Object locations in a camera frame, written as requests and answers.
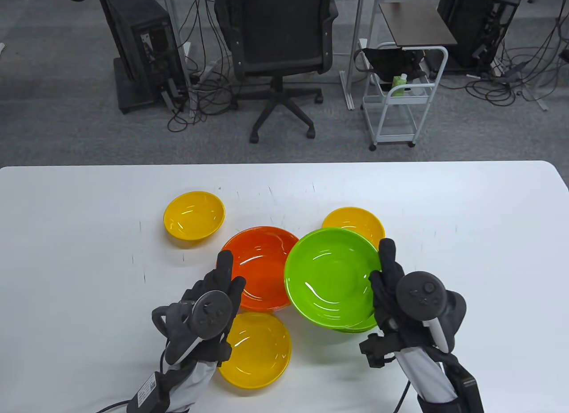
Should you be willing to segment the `person's right hand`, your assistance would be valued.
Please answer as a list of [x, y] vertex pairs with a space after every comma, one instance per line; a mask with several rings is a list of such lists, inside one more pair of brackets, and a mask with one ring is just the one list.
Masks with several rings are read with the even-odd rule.
[[382, 368], [393, 359], [385, 356], [401, 352], [406, 348], [424, 348], [428, 358], [450, 364], [453, 355], [445, 354], [435, 347], [433, 339], [420, 321], [411, 319], [397, 302], [396, 288], [405, 276], [404, 270], [396, 262], [396, 244], [390, 238], [379, 242], [378, 255], [381, 270], [371, 272], [369, 281], [373, 291], [375, 320], [383, 335], [370, 334], [359, 344], [360, 352], [366, 355], [370, 368]]

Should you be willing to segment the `person's left hand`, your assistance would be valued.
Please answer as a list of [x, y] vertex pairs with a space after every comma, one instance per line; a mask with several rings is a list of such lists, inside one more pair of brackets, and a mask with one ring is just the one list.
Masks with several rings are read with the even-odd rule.
[[233, 254], [223, 250], [216, 267], [187, 289], [180, 301], [155, 308], [151, 319], [167, 338], [164, 360], [169, 366], [229, 360], [227, 338], [240, 308], [246, 279], [234, 277]]

